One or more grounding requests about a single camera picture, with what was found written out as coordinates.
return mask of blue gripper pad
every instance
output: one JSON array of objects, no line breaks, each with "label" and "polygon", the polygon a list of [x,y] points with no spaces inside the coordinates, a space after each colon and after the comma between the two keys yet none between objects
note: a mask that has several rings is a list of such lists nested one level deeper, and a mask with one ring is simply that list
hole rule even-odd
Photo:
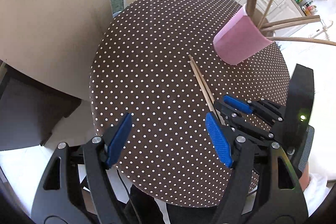
[{"label": "blue gripper pad", "polygon": [[110,142],[107,149],[107,157],[105,164],[111,168],[113,164],[116,164],[118,158],[121,154],[121,151],[124,147],[125,142],[127,141],[128,135],[132,129],[132,115],[127,113],[122,124],[118,128],[118,131],[115,133],[114,138]]},{"label": "blue gripper pad", "polygon": [[252,114],[252,109],[249,105],[230,97],[229,95],[223,96],[223,102],[230,105],[231,107],[234,107],[235,109],[238,109],[239,111],[245,113],[245,114]]},{"label": "blue gripper pad", "polygon": [[211,112],[207,113],[205,117],[205,127],[210,135],[212,144],[215,147],[219,160],[227,167],[231,167],[233,160],[231,157],[231,147],[224,137],[221,128],[216,122],[216,118],[211,115]]}]

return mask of tiled floor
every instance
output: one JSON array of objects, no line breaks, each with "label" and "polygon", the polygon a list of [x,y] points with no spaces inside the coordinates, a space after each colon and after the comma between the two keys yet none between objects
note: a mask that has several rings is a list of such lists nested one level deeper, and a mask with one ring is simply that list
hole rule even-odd
[{"label": "tiled floor", "polygon": [[[336,115],[334,110],[336,99],[332,92],[336,85],[333,71],[336,67],[336,47],[293,42],[286,45],[283,56],[290,74],[296,63],[313,68],[315,71],[315,104],[310,122],[315,127],[315,140],[310,157],[310,171],[325,173],[325,170],[329,170],[329,179],[335,179],[336,165],[326,159],[332,159],[333,144],[336,142],[333,123]],[[35,146],[0,152],[0,166],[28,214],[41,175],[57,144],[61,141],[66,141],[70,146],[83,144],[94,133],[90,103],[83,102],[69,118],[63,119],[55,127],[51,139],[44,147]],[[82,178],[85,176],[83,166],[80,167],[80,176]],[[127,196],[114,169],[109,171],[109,178],[117,197],[126,202]],[[130,188],[131,183],[126,178],[124,180]]]}]

